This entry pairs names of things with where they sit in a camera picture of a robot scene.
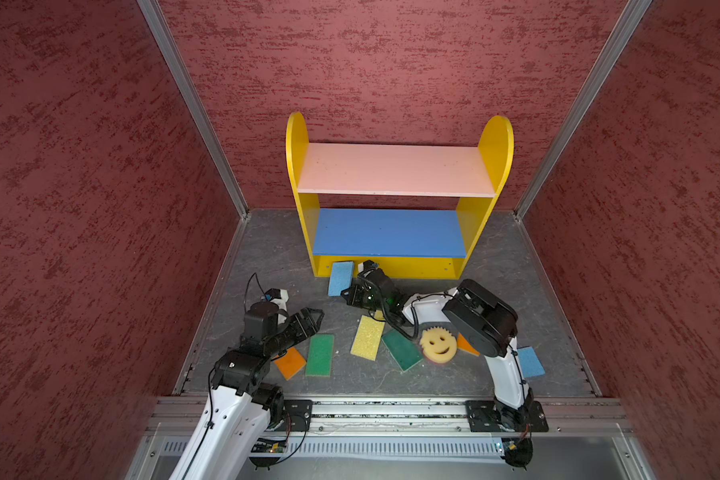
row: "metal frame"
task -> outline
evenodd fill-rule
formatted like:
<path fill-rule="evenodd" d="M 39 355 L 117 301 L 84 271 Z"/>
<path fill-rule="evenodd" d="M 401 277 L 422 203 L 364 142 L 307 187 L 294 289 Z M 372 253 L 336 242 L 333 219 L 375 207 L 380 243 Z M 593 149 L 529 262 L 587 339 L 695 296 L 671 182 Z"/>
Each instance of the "metal frame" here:
<path fill-rule="evenodd" d="M 472 433 L 464 402 L 484 398 L 289 396 L 311 399 L 308 436 L 508 437 Z M 631 423 L 618 398 L 536 398 L 544 408 L 548 433 L 534 436 L 632 436 Z M 161 397 L 147 423 L 147 435 L 191 435 L 207 396 Z"/>
<path fill-rule="evenodd" d="M 516 209 L 516 215 L 522 220 L 522 218 L 528 212 L 530 205 L 534 202 L 534 199 L 538 195 L 541 187 L 544 185 L 547 177 L 549 176 L 552 168 L 557 163 L 560 155 L 563 153 L 568 141 L 574 135 L 574 132 L 579 126 L 581 119 L 590 105 L 595 100 L 597 92 L 605 83 L 608 74 L 614 68 L 616 60 L 619 59 L 624 47 L 630 40 L 630 37 L 643 18 L 643 14 L 650 6 L 652 0 L 629 0 L 624 7 L 624 10 L 619 16 L 619 19 L 614 25 L 614 30 L 610 33 L 608 39 L 603 46 L 603 50 L 600 51 L 600 55 L 595 61 L 590 74 L 586 77 L 584 84 L 579 90 L 579 94 L 576 96 L 573 105 L 571 105 L 568 115 L 560 129 L 557 131 L 554 140 L 550 144 L 546 155 L 541 160 L 541 164 L 536 170 L 534 178 L 528 184 L 523 197 L 520 198 L 518 208 Z"/>
<path fill-rule="evenodd" d="M 541 288 L 544 289 L 544 293 L 547 295 L 547 299 L 552 305 L 552 310 L 555 311 L 556 317 L 560 321 L 560 325 L 563 327 L 563 331 L 565 331 L 565 334 L 568 336 L 568 340 L 570 341 L 570 344 L 574 348 L 574 352 L 576 353 L 576 358 L 579 360 L 579 362 L 581 362 L 582 369 L 584 370 L 584 374 L 586 375 L 586 380 L 592 386 L 592 393 L 594 393 L 596 396 L 603 396 L 603 392 L 602 390 L 600 390 L 600 387 L 597 385 L 597 381 L 595 380 L 595 375 L 592 373 L 590 364 L 586 361 L 586 358 L 584 357 L 584 352 L 581 349 L 581 345 L 579 345 L 579 341 L 576 339 L 574 329 L 570 326 L 570 322 L 568 322 L 568 317 L 565 315 L 565 311 L 563 311 L 563 306 L 560 304 L 560 299 L 557 298 L 557 293 L 555 293 L 554 287 L 552 287 L 552 283 L 550 282 L 550 278 L 547 276 L 547 271 L 544 269 L 544 265 L 541 263 L 541 258 L 539 258 L 536 248 L 534 247 L 534 243 L 531 241 L 530 236 L 528 235 L 528 231 L 525 229 L 523 221 L 519 218 L 516 218 L 516 220 L 518 222 L 518 227 L 520 228 L 520 236 L 523 237 L 523 242 L 525 242 L 525 246 L 528 249 L 530 261 L 533 262 L 534 268 L 536 269 L 536 274 L 538 274 L 539 276 Z"/>
<path fill-rule="evenodd" d="M 219 176 L 224 182 L 226 191 L 232 198 L 237 213 L 243 218 L 248 213 L 248 204 L 246 204 L 246 199 L 242 196 L 240 186 L 232 173 L 230 162 L 227 161 L 224 149 L 222 149 L 219 138 L 216 136 L 210 119 L 208 119 L 208 113 L 202 106 L 202 101 L 197 94 L 197 90 L 195 90 L 190 73 L 186 70 L 179 49 L 173 41 L 173 35 L 170 33 L 163 11 L 160 9 L 157 0 L 137 1 L 146 23 L 150 26 L 157 46 L 160 47 L 160 51 L 163 53 L 163 58 L 168 64 L 173 80 L 176 81 L 176 86 L 179 87 L 181 96 L 184 97 L 186 106 L 192 114 L 192 119 L 195 121 L 200 136 L 206 143 L 206 148 L 208 148 L 213 163 L 219 171 Z"/>
<path fill-rule="evenodd" d="M 224 286 L 226 285 L 227 279 L 232 271 L 232 265 L 235 263 L 235 257 L 237 257 L 237 252 L 240 250 L 240 245 L 242 245 L 243 234 L 245 233 L 246 225 L 248 225 L 249 219 L 250 216 L 248 214 L 240 217 L 240 221 L 235 229 L 235 234 L 232 237 L 230 248 L 226 252 L 224 263 L 221 265 L 219 275 L 216 277 L 216 282 L 213 284 L 213 290 L 208 298 L 208 303 L 206 304 L 205 310 L 202 312 L 200 323 L 197 325 L 195 336 L 192 338 L 192 346 L 186 354 L 179 378 L 176 380 L 176 384 L 173 387 L 173 395 L 181 395 L 184 390 L 184 384 L 189 380 L 190 372 L 194 368 L 195 364 L 197 364 L 200 351 L 202 350 L 202 344 L 206 340 L 208 329 L 211 326 L 216 310 L 219 308 L 219 303 L 221 301 L 222 294 L 224 293 Z"/>
<path fill-rule="evenodd" d="M 470 453 L 467 444 L 485 444 L 486 438 L 506 438 L 519 433 L 499 434 L 472 433 L 466 418 L 467 397 L 440 396 L 290 396 L 288 399 L 310 399 L 312 418 L 306 434 L 312 448 L 306 448 L 302 457 L 334 456 L 353 445 L 385 443 L 400 444 L 392 453 L 359 449 L 358 458 L 423 460 L 424 454 L 408 450 L 404 445 L 449 444 L 454 454 L 430 458 L 454 462 L 498 462 L 500 452 Z M 612 438 L 614 454 L 624 467 L 630 480 L 653 480 L 653 473 L 634 436 L 634 430 L 626 417 L 618 398 L 537 398 L 544 406 L 550 426 L 548 433 L 534 433 L 545 437 L 600 437 Z M 158 457 L 167 441 L 176 437 L 187 440 L 197 425 L 206 404 L 206 396 L 160 397 L 150 418 L 144 439 L 140 445 L 126 480 L 147 480 L 151 477 Z"/>

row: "pink shelf board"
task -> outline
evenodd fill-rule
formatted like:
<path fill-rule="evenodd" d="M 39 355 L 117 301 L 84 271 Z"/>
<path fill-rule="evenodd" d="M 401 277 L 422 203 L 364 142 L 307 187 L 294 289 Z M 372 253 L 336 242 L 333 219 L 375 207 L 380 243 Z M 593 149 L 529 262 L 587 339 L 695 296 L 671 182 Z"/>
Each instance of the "pink shelf board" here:
<path fill-rule="evenodd" d="M 477 147 L 314 144 L 301 194 L 495 197 Z"/>

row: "green sponge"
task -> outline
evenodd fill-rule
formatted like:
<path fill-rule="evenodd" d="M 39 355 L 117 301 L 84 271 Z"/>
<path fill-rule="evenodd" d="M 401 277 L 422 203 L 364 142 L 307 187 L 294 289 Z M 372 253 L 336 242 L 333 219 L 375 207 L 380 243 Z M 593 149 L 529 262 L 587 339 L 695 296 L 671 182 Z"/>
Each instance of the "green sponge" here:
<path fill-rule="evenodd" d="M 314 335 L 309 341 L 307 376 L 331 376 L 333 335 Z"/>
<path fill-rule="evenodd" d="M 418 347 L 396 330 L 390 330 L 382 335 L 382 341 L 392 354 L 392 358 L 407 372 L 422 360 L 422 353 Z"/>

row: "wooden shelf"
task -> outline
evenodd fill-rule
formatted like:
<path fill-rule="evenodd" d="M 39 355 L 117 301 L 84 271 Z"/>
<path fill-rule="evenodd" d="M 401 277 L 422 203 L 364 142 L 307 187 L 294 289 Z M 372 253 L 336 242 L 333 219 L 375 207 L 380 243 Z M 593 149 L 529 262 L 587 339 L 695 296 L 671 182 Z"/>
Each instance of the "wooden shelf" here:
<path fill-rule="evenodd" d="M 509 176 L 514 134 L 492 117 L 477 147 L 316 144 L 304 116 L 286 130 L 286 165 L 315 276 L 373 258 L 392 278 L 455 280 Z M 459 197 L 456 210 L 320 208 L 320 194 Z"/>
<path fill-rule="evenodd" d="M 465 258 L 452 210 L 321 208 L 314 255 Z"/>
<path fill-rule="evenodd" d="M 477 147 L 310 143 L 300 194 L 495 197 Z"/>

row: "blue sponge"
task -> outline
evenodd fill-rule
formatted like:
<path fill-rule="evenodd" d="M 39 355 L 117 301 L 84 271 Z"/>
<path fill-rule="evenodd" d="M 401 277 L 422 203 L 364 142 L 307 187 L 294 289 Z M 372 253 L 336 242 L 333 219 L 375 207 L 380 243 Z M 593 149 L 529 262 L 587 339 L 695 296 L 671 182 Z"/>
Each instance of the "blue sponge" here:
<path fill-rule="evenodd" d="M 328 296 L 341 296 L 342 290 L 352 284 L 355 262 L 334 262 L 331 266 L 331 281 L 328 283 Z"/>
<path fill-rule="evenodd" d="M 539 362 L 539 357 L 536 356 L 536 352 L 532 346 L 526 346 L 518 349 L 518 359 L 520 361 L 520 368 L 523 370 L 523 376 L 528 378 L 529 376 L 539 376 L 545 374 L 544 367 Z"/>

